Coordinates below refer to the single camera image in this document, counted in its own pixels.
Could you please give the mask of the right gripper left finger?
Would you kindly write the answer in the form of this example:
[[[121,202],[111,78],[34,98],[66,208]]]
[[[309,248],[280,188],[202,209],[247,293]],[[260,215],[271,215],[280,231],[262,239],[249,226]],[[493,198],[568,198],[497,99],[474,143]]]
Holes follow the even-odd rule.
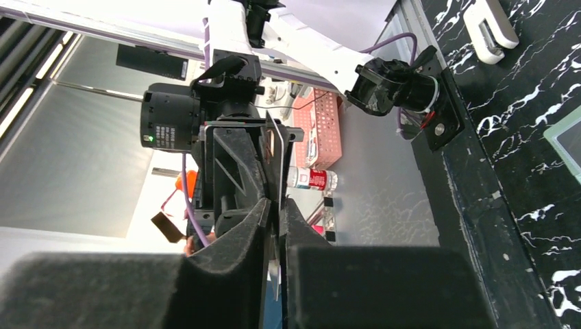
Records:
[[[190,257],[36,253],[1,285],[2,328],[260,328],[271,202]]]

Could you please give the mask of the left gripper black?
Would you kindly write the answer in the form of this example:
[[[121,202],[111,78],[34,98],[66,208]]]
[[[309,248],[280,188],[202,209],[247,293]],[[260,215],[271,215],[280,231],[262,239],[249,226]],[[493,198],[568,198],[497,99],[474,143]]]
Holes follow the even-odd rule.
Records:
[[[217,54],[189,86],[156,83],[143,95],[142,146],[194,158],[199,175],[190,196],[216,221],[243,216],[264,198],[277,221],[285,204],[293,143],[304,131],[258,114],[261,75],[253,54]]]

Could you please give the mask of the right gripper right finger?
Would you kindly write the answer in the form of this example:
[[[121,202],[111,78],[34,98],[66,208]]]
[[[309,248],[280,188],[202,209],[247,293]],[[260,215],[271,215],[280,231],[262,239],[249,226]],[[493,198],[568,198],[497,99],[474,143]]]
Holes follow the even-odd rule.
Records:
[[[441,247],[333,246],[280,213],[285,328],[494,328],[469,263]]]

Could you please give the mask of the green card holder wallet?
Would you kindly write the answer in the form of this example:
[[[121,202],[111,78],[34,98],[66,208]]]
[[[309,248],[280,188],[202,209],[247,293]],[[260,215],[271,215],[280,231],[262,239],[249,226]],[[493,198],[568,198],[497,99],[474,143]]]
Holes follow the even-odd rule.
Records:
[[[543,136],[580,183],[580,107],[545,130]]]

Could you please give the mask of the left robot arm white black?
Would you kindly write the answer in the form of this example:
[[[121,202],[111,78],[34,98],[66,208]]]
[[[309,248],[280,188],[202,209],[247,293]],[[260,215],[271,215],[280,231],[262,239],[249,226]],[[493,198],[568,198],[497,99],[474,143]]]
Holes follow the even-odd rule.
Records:
[[[206,13],[212,64],[189,86],[152,84],[145,92],[140,115],[145,148],[187,153],[204,143],[204,123],[247,114],[262,92],[254,53],[260,48],[290,56],[372,116],[396,107],[431,119],[445,96],[438,78],[419,72],[435,56],[434,47],[411,63],[382,60],[324,36],[278,1],[210,1]]]

